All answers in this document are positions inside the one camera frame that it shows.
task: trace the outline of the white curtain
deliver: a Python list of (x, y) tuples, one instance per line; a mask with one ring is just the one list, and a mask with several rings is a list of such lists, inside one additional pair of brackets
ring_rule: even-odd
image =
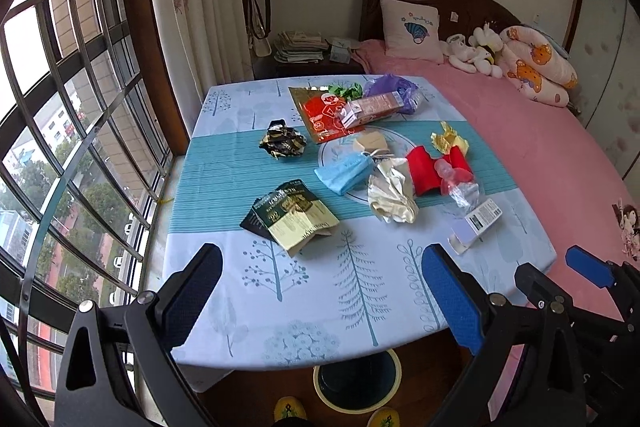
[(211, 86), (253, 80), (242, 0), (153, 0), (162, 52), (188, 131)]

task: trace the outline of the crumpled black wrapper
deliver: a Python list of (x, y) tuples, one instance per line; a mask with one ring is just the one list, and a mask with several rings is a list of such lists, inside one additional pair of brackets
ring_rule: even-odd
[(301, 156), (305, 152), (305, 145), (306, 139), (302, 134), (293, 127), (287, 127), (284, 120), (273, 120), (259, 147), (277, 160), (281, 156)]

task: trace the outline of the shoe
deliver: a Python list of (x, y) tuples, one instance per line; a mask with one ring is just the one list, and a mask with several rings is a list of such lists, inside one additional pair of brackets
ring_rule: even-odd
[(302, 407), (302, 403), (297, 398), (293, 396), (285, 396), (278, 400), (276, 407), (273, 410), (273, 419), (278, 421), (291, 416), (306, 420), (305, 408)]
[(367, 427), (400, 427), (400, 415), (391, 407), (381, 407), (371, 415)]

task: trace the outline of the metal bolt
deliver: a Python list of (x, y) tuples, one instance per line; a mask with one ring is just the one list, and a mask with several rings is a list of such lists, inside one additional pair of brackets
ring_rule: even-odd
[(78, 309), (81, 311), (81, 313), (86, 313), (91, 311), (93, 307), (94, 307), (93, 301), (82, 301), (78, 306)]
[(146, 291), (138, 295), (136, 301), (138, 301), (138, 304), (149, 304), (149, 302), (151, 302), (155, 297), (155, 293), (153, 293), (152, 291)]
[(553, 301), (549, 307), (551, 308), (551, 311), (553, 311), (554, 313), (564, 313), (564, 306), (562, 306), (561, 303), (559, 303), (558, 301)]
[(504, 306), (507, 304), (507, 297), (502, 295), (501, 293), (492, 293), (489, 295), (489, 302), (494, 306)]

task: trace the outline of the circle print on tablecloth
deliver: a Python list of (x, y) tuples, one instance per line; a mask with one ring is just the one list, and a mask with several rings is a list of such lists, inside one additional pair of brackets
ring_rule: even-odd
[[(401, 134), (396, 133), (396, 131), (385, 129), (383, 127), (367, 125), (365, 126), (364, 131), (361, 132), (373, 131), (380, 131), (380, 133), (383, 134), (389, 150), (394, 156), (397, 156), (399, 158), (404, 158), (405, 156), (407, 156), (407, 154), (409, 154), (409, 151), (415, 147), (415, 143), (413, 143), (408, 138), (405, 138)], [(343, 136), (342, 138), (323, 143), (318, 151), (318, 165), (331, 165), (332, 163), (336, 163), (344, 156), (353, 153), (353, 140), (359, 134), (360, 133), (350, 134), (348, 136)], [(357, 201), (358, 203), (369, 204), (369, 200), (367, 198), (366, 183), (356, 185), (349, 192), (347, 192), (345, 196), (347, 196), (351, 200)]]

